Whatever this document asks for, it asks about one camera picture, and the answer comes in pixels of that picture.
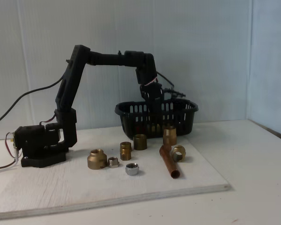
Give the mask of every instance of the red wire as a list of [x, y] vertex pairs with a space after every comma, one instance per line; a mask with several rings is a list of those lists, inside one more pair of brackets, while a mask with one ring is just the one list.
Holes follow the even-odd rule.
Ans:
[[8, 150], [8, 152], [9, 152], [10, 156], [11, 156], [12, 158], [15, 158], [15, 157], [11, 154], [11, 152], [10, 152], [10, 150], [9, 150], [9, 147], [8, 147], [8, 144], [7, 144], [7, 135], [9, 135], [9, 132], [8, 132], [8, 133], [6, 134], [6, 136], [5, 136], [5, 146], [6, 146], [7, 150]]
[[10, 165], [12, 165], [12, 164], [14, 164], [14, 163], [15, 163], [15, 160], [14, 160], [12, 163], [8, 164], [8, 165], [5, 165], [5, 166], [0, 166], [0, 169], [3, 169], [3, 168], [6, 168], [6, 167], [9, 167]]
[[39, 125], [42, 125], [42, 123], [49, 123], [49, 122], [51, 122], [52, 120], [54, 120], [55, 116], [56, 115], [54, 114], [54, 116], [51, 119], [49, 119], [47, 121], [40, 121]]
[[[8, 134], [9, 134], [9, 132], [8, 132], [8, 133], [6, 134], [6, 136], [5, 136], [5, 146], [6, 146], [7, 150], [8, 150], [8, 152], [9, 152], [10, 156], [11, 156], [12, 158], [15, 158], [15, 157], [13, 157], [13, 155], [11, 154], [11, 152], [10, 152], [10, 150], [9, 150], [9, 147], [8, 147], [8, 144], [7, 144], [7, 135], [8, 135]], [[12, 164], [14, 164], [14, 163], [15, 163], [15, 160], [14, 160], [12, 163], [8, 164], [8, 165], [0, 166], [0, 169], [9, 167], [10, 165], [12, 165]]]

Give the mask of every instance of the white board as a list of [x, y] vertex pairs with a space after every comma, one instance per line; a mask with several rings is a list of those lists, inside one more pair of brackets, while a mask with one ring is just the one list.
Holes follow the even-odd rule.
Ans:
[[[149, 139], [148, 148], [132, 152], [118, 168], [90, 170], [89, 151], [104, 150], [119, 157], [119, 144], [129, 139], [121, 127], [78, 131], [78, 143], [67, 161], [47, 168], [20, 168], [0, 194], [0, 219], [90, 209], [121, 203], [228, 190], [228, 182], [182, 137], [186, 161], [178, 163], [181, 176], [172, 179], [159, 155], [162, 138]], [[128, 176], [127, 163], [138, 163], [140, 173]]]

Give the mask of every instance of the pipe fitting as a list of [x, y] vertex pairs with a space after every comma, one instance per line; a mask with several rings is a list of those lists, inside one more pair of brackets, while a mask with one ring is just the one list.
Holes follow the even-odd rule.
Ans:
[[119, 165], [119, 162], [118, 162], [118, 158], [117, 157], [110, 157], [108, 158], [108, 166], [110, 168], [117, 168]]
[[94, 149], [90, 151], [88, 156], [88, 167], [91, 170], [103, 169], [107, 166], [107, 156], [102, 149]]
[[163, 144], [171, 146], [177, 144], [176, 128], [173, 126], [163, 129]]
[[172, 159], [175, 162], [182, 162], [185, 160], [186, 151], [182, 145], [177, 145], [172, 151]]
[[129, 163], [126, 165], [126, 173], [129, 176], [137, 175], [140, 171], [139, 165], [137, 163]]
[[131, 159], [131, 143], [130, 142], [122, 142], [120, 144], [120, 154], [121, 160], [128, 161]]
[[147, 136], [145, 135], [134, 135], [133, 136], [133, 148], [135, 150], [147, 149]]

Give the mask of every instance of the black plastic basket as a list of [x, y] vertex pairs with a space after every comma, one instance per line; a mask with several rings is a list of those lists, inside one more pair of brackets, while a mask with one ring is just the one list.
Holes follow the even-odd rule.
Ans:
[[153, 114], [146, 102], [122, 102], [116, 105], [115, 113], [121, 117], [124, 133], [133, 139], [136, 134], [147, 138], [163, 136], [163, 129], [175, 126], [177, 135], [192, 131], [194, 113], [198, 106], [186, 99], [169, 99], [162, 103], [162, 113]]

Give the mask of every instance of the brass bushing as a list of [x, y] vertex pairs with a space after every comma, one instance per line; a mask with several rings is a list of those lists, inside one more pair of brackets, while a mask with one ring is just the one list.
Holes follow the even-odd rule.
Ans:
[[131, 159], [131, 150], [132, 148], [130, 142], [122, 142], [120, 144], [120, 154], [123, 161], [128, 161]]
[[182, 162], [185, 160], [186, 151], [182, 145], [177, 145], [172, 151], [172, 159], [175, 162]]
[[133, 136], [133, 148], [135, 150], [147, 149], [147, 136], [145, 135], [134, 135]]
[[88, 157], [88, 167], [91, 170], [103, 169], [107, 166], [107, 156], [102, 149], [94, 149], [90, 151]]
[[173, 126], [163, 129], [163, 144], [171, 146], [177, 144], [176, 128]]

